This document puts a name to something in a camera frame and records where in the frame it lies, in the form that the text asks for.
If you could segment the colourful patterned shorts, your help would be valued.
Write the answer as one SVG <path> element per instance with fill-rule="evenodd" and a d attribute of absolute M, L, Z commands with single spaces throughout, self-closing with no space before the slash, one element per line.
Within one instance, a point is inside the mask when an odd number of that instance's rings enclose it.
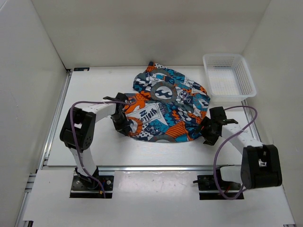
<path fill-rule="evenodd" d="M 124 112 L 130 124 L 128 136 L 148 142 L 188 142 L 202 136 L 210 96 L 199 83 L 184 74 L 149 62 L 133 81 L 135 93 L 126 96 L 134 105 Z"/>

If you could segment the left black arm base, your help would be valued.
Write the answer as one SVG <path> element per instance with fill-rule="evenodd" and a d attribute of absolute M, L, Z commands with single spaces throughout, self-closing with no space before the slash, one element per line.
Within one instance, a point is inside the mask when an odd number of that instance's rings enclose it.
<path fill-rule="evenodd" d="M 80 199 L 111 199 L 113 195 L 114 176 L 113 175 L 99 175 L 99 181 L 104 187 L 105 193 L 96 181 L 85 183 L 74 172 L 73 180 L 70 189 L 70 198 Z"/>

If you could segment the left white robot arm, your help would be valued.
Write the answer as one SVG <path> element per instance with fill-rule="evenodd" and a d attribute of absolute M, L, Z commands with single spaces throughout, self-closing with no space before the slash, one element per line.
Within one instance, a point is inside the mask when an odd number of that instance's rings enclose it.
<path fill-rule="evenodd" d="M 115 130 L 127 136 L 131 127 L 123 109 L 131 104 L 129 97 L 118 93 L 114 98 L 106 96 L 101 101 L 78 101 L 68 110 L 60 140 L 71 151 L 77 166 L 76 174 L 88 189 L 95 189 L 99 184 L 98 167 L 90 151 L 95 124 L 110 117 Z"/>

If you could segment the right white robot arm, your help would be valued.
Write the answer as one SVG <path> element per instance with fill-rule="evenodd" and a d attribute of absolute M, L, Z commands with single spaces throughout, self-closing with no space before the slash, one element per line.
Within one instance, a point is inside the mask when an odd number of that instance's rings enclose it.
<path fill-rule="evenodd" d="M 275 145 L 265 145 L 254 139 L 235 119 L 226 116 L 221 106 L 209 110 L 200 124 L 204 143 L 213 146 L 219 138 L 224 141 L 214 157 L 213 185 L 221 190 L 230 182 L 240 183 L 242 189 L 278 187 L 282 184 L 282 173 L 278 149 Z M 221 167 L 217 174 L 217 159 L 223 146 L 230 142 L 242 155 L 241 166 Z"/>

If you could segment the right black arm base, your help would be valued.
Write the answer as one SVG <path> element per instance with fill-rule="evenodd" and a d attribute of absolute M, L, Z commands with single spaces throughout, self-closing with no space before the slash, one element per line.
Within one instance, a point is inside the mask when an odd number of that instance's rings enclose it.
<path fill-rule="evenodd" d="M 218 177 L 218 183 L 223 193 L 230 198 L 235 197 L 241 189 L 240 183 L 223 181 L 220 176 Z M 198 186 L 201 201 L 225 200 L 217 190 L 213 175 L 198 175 L 193 184 Z"/>

